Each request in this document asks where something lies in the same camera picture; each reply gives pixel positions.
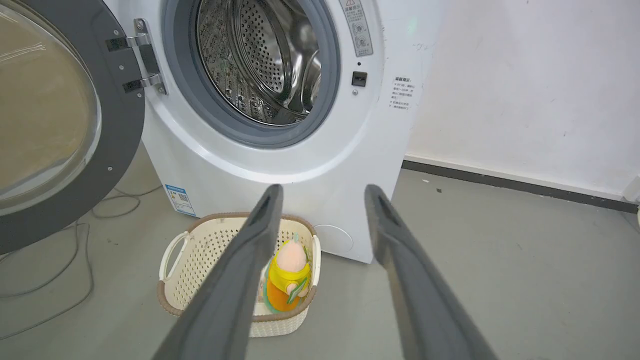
warning label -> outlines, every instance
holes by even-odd
[[[196,216],[195,211],[193,211],[193,206],[191,206],[191,201],[189,201],[189,197],[187,196],[187,191],[182,188],[177,188],[171,185],[165,185],[166,190],[169,193],[169,197],[171,197],[171,201],[173,202],[173,207],[179,213],[191,215],[192,217]]]
[[[340,3],[351,30],[356,56],[361,57],[373,54],[369,25],[367,18],[364,16],[364,9],[360,4],[360,0],[340,0]]]
[[[413,97],[415,85],[411,84],[411,79],[396,76],[394,79],[394,88],[391,91],[391,100],[389,107],[400,110],[409,110],[411,106],[411,98]]]

white plastic basket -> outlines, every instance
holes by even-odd
[[[209,270],[216,264],[248,215],[248,213],[224,213],[201,218],[169,243],[160,263],[160,281],[157,286],[158,301],[167,312],[176,316],[182,314]],[[320,278],[320,241],[314,228],[307,221],[283,215],[280,220],[276,250],[285,241],[292,239],[296,233],[302,245],[312,255],[310,259],[313,279],[311,289],[295,309],[278,314],[271,313],[261,297],[257,296],[249,333],[252,338],[290,334],[300,327],[307,317],[307,311],[316,295]],[[167,274],[171,254],[181,240],[184,242],[180,252]]]

door glass window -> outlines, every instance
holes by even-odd
[[[19,3],[0,0],[0,215],[64,188],[91,158],[100,105],[73,47]]]
[[[284,126],[311,111],[319,49],[296,0],[202,0],[197,40],[210,80],[244,116]]]

blue label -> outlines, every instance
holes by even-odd
[[[193,206],[191,205],[191,201],[189,200],[189,196],[185,189],[171,185],[165,186],[176,211],[191,215],[192,217],[196,216],[196,212],[193,210]]]

washing machine drum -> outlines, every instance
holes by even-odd
[[[286,126],[313,108],[319,49],[295,0],[203,0],[196,41],[215,89],[247,118]]]

